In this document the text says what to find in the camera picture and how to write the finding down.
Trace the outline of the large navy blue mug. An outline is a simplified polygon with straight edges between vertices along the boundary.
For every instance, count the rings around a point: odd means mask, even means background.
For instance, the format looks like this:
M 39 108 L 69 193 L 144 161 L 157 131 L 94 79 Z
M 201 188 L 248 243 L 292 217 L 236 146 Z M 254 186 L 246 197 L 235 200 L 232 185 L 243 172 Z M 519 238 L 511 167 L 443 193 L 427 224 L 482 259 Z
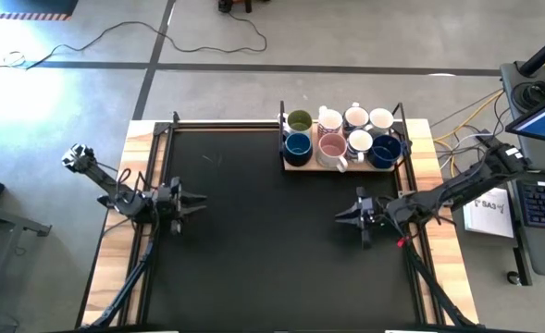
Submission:
M 373 140 L 367 159 L 374 168 L 388 169 L 393 167 L 401 156 L 408 154 L 408 142 L 401 142 L 390 135 L 380 135 Z

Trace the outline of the wooden tray board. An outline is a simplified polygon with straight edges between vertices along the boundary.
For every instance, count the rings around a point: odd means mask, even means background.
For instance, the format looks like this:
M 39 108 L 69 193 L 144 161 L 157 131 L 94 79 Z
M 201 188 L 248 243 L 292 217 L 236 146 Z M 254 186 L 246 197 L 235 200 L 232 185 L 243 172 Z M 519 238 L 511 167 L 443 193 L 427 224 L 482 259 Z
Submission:
M 371 150 L 365 154 L 365 160 L 363 162 L 355 162 L 353 160 L 347 160 L 347 166 L 342 167 L 341 163 L 344 161 L 344 158 L 340 160 L 338 166 L 325 166 L 320 163 L 317 155 L 321 152 L 321 149 L 318 147 L 318 134 L 317 129 L 312 129 L 311 135 L 309 137 L 309 142 L 311 143 L 311 156 L 310 158 L 302 165 L 294 166 L 289 163 L 286 159 L 286 153 L 288 148 L 286 147 L 286 141 L 290 134 L 286 131 L 281 131 L 279 133 L 279 156 L 282 164 L 283 170 L 288 171 L 330 171 L 330 172 L 396 172 L 400 166 L 411 161 L 411 146 L 412 142 L 410 141 L 410 136 L 407 131 L 407 124 L 405 113 L 403 110 L 403 104 L 398 103 L 395 109 L 391 112 L 393 115 L 399 114 L 402 118 L 396 118 L 394 124 L 389 130 L 389 135 L 399 144 L 400 154 L 398 158 L 393 157 L 392 159 L 384 158 L 379 154 L 380 147 L 371 148 Z

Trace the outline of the white mug green inside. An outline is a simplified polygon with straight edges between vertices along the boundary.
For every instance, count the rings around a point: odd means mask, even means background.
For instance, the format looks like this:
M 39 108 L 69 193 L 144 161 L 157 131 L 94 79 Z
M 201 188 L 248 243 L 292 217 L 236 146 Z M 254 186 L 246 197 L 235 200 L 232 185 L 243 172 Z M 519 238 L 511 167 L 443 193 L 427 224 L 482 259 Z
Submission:
M 313 119 L 305 110 L 294 110 L 290 113 L 281 113 L 278 116 L 280 129 L 285 137 L 294 133 L 311 136 Z

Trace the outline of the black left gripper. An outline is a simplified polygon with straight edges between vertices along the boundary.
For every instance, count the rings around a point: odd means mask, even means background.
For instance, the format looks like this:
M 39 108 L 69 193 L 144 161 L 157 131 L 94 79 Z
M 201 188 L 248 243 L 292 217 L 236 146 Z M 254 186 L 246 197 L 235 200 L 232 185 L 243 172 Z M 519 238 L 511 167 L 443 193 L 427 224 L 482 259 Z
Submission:
M 205 195 L 184 192 L 184 204 L 198 204 L 206 200 Z M 172 178 L 169 184 L 162 183 L 154 193 L 155 230 L 169 223 L 173 235 L 181 233 L 183 217 L 205 209 L 205 206 L 183 207 L 181 213 L 181 183 L 179 178 Z

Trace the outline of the pink mug white handle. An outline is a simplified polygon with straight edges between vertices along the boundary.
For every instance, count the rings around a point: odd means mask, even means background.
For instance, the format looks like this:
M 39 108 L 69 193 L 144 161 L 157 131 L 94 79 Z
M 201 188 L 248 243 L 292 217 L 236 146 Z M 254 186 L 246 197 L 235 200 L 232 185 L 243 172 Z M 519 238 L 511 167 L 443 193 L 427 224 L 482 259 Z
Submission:
M 340 134 L 325 134 L 319 139 L 316 161 L 325 168 L 344 173 L 348 168 L 346 152 L 347 141 Z

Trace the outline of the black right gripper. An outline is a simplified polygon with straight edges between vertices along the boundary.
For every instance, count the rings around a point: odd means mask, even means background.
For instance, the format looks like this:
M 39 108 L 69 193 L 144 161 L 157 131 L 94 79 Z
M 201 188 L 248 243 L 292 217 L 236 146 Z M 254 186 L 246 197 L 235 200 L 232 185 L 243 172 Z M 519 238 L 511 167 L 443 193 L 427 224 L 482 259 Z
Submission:
M 367 250 L 372 247 L 372 227 L 376 224 L 383 225 L 382 219 L 385 219 L 386 215 L 384 214 L 384 209 L 380 207 L 379 201 L 369 196 L 364 187 L 357 188 L 357 203 L 354 203 L 345 211 L 340 212 L 339 216 L 357 213 L 358 217 L 337 218 L 336 222 L 359 228 L 362 248 Z

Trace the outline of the white printed booklet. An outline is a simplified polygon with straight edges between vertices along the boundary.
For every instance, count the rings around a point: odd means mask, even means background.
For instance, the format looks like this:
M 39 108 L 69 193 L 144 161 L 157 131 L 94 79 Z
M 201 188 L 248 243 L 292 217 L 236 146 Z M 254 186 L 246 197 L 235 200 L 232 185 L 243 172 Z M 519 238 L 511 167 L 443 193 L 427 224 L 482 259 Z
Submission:
M 512 239 L 512 205 L 506 189 L 493 188 L 463 207 L 464 229 Z

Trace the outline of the black cart leg bar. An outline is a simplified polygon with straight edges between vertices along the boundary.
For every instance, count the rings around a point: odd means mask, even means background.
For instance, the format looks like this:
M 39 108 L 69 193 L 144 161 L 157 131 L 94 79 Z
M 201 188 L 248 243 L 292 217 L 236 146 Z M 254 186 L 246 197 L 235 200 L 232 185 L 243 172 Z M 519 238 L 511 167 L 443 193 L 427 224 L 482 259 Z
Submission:
M 514 259 L 516 263 L 515 271 L 518 272 L 521 277 L 521 281 L 522 281 L 521 286 L 531 286 L 532 278 L 530 275 L 525 250 L 521 247 L 515 247 L 513 248 L 513 253 L 514 253 Z

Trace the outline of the black equipment base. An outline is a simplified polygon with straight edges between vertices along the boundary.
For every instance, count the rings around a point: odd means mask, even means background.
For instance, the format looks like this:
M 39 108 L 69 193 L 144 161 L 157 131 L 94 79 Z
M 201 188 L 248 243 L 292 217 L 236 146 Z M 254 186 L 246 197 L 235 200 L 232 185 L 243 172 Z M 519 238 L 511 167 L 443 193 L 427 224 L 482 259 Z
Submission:
M 217 0 L 217 9 L 219 12 L 229 13 L 238 4 L 243 4 L 246 13 L 253 11 L 253 0 Z

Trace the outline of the white mug blue pattern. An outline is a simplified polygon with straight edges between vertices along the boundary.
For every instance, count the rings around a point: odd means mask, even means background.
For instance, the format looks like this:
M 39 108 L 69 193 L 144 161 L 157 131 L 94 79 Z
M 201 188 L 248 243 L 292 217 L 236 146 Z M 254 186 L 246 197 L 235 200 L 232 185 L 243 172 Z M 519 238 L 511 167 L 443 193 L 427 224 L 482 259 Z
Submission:
M 354 130 L 347 139 L 347 156 L 354 163 L 363 163 L 373 145 L 372 136 L 365 130 Z
M 355 130 L 362 130 L 369 123 L 368 112 L 357 102 L 353 102 L 343 112 L 342 118 L 342 134 L 345 137 L 348 137 Z

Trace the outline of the white mug blue-green pattern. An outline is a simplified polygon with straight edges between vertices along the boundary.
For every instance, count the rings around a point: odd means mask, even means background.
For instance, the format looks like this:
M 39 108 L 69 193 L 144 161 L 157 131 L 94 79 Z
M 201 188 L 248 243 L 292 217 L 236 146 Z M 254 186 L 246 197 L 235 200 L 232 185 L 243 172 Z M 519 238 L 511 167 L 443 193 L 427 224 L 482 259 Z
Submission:
M 387 135 L 393 125 L 393 114 L 385 108 L 375 108 L 369 112 L 367 131 L 373 136 Z

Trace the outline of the dark blue glazed mug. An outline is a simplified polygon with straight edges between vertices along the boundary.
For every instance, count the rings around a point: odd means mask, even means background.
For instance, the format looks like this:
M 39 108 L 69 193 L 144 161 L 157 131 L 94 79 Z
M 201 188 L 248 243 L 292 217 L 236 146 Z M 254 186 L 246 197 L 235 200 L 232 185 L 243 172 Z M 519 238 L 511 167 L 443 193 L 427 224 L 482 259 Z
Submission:
M 294 167 L 302 167 L 308 163 L 313 155 L 311 139 L 302 133 L 290 134 L 283 144 L 285 161 Z

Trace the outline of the dark floor mat striped edge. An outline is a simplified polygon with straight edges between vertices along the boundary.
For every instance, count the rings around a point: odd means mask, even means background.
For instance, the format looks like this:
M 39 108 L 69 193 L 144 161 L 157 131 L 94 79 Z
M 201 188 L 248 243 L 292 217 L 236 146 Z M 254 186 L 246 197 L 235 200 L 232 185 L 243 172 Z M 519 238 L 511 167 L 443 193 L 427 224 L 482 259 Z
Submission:
M 0 0 L 0 19 L 69 20 L 79 0 Z

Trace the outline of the red white patterned mug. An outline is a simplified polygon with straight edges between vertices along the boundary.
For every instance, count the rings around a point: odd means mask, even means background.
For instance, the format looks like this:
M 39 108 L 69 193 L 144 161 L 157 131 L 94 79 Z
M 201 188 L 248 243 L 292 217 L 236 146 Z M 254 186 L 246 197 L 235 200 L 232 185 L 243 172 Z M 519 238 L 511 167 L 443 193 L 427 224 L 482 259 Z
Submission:
M 327 134 L 339 134 L 342 123 L 343 117 L 340 112 L 325 105 L 318 108 L 317 135 L 319 139 Z

